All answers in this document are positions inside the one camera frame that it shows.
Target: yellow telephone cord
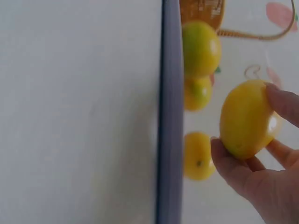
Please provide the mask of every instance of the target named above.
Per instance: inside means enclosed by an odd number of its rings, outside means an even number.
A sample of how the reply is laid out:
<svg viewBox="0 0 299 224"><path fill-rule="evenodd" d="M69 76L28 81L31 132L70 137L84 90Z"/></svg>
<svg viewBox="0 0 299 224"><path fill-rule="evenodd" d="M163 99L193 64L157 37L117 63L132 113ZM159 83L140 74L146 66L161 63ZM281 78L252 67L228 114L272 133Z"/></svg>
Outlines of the yellow telephone cord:
<svg viewBox="0 0 299 224"><path fill-rule="evenodd" d="M250 33L245 33L245 32L239 32L235 30L230 30L230 29L219 29L217 30L217 35L218 36L226 36L226 37L236 37L236 38L244 38L244 39L252 39L252 40L261 40L261 41L274 41L278 40L279 38L285 36L292 28L295 20L296 20L296 10L295 10L295 3L294 0L291 0L292 2L292 20L289 26L280 34L276 35L254 35Z"/></svg>

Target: yellow fruit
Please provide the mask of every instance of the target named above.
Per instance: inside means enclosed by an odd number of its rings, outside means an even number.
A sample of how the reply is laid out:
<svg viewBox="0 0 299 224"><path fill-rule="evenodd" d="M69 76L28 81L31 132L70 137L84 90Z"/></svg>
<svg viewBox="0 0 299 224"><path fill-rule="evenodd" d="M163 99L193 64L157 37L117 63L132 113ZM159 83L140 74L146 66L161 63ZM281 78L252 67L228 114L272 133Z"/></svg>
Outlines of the yellow fruit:
<svg viewBox="0 0 299 224"><path fill-rule="evenodd" d="M215 30L202 21L183 26L183 52L186 78L212 74L221 59L221 43Z"/></svg>
<svg viewBox="0 0 299 224"><path fill-rule="evenodd" d="M215 171L210 137L204 133L185 136L184 176L195 181L209 178Z"/></svg>
<svg viewBox="0 0 299 224"><path fill-rule="evenodd" d="M227 96L221 111L220 136L234 157L245 160L274 139L281 123L268 102L264 81L249 80Z"/></svg>
<svg viewBox="0 0 299 224"><path fill-rule="evenodd" d="M209 76L201 79L186 79L184 88L186 110L201 110L211 100L213 89Z"/></svg>

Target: hand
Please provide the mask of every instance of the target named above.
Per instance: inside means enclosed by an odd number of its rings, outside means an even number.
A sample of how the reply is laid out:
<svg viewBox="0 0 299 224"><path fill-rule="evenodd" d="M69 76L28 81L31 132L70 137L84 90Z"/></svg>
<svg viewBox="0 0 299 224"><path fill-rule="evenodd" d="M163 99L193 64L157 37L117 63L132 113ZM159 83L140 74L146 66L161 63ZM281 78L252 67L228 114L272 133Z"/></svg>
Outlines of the hand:
<svg viewBox="0 0 299 224"><path fill-rule="evenodd" d="M299 96L266 87L272 108L299 127ZM299 151L273 140L268 151L285 168L268 170L256 158L240 161L232 157L220 139L212 138L212 158L219 174L241 196L249 200L267 224L299 224Z"/></svg>

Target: yellow telephone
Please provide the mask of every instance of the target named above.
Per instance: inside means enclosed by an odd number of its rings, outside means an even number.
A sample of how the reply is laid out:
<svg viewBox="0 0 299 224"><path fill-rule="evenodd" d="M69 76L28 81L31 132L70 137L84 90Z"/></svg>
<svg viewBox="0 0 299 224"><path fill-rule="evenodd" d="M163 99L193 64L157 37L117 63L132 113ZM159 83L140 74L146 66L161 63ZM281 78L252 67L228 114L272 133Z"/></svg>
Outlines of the yellow telephone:
<svg viewBox="0 0 299 224"><path fill-rule="evenodd" d="M261 41L273 41L286 35L292 28L295 19L295 4L292 2L292 20L289 26L276 35L255 35L230 29L220 29L226 0L180 0L182 24L189 21L204 21L212 26L219 36L236 37Z"/></svg>

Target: white surface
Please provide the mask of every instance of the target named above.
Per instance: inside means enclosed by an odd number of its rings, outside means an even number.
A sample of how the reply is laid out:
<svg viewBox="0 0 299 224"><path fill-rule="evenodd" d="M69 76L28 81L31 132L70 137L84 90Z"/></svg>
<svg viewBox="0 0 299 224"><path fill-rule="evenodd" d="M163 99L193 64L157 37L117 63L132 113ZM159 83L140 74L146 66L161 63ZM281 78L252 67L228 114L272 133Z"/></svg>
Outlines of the white surface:
<svg viewBox="0 0 299 224"><path fill-rule="evenodd" d="M161 0L0 1L0 223L153 223L160 23Z"/></svg>
<svg viewBox="0 0 299 224"><path fill-rule="evenodd" d="M267 2L270 1L227 0L222 27L257 34L281 32L282 29L271 23L266 16ZM291 6L289 0L278 2ZM249 65L259 64L261 70L258 74L265 80L269 80L266 68L274 69L282 79L283 88L298 93L298 37L298 32L290 32L275 42L221 38L221 73L215 74L213 98L204 110L185 113L185 133L202 131L211 136L219 136L219 119L224 99L236 85L246 81L244 71ZM278 139L298 148L298 136L299 129L285 122ZM282 169L267 151L261 151L258 157L267 168ZM249 202L238 196L217 172L204 182L185 179L183 195L183 224L264 223Z"/></svg>

